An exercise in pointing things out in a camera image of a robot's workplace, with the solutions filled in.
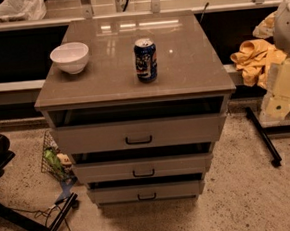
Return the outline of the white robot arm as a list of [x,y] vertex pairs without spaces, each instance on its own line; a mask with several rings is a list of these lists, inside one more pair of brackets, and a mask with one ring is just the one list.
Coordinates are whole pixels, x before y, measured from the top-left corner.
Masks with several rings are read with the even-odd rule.
[[253,35],[272,36],[276,48],[287,54],[283,62],[272,62],[267,74],[260,118],[273,124],[283,121],[290,112],[290,0],[282,0],[278,9],[258,24]]

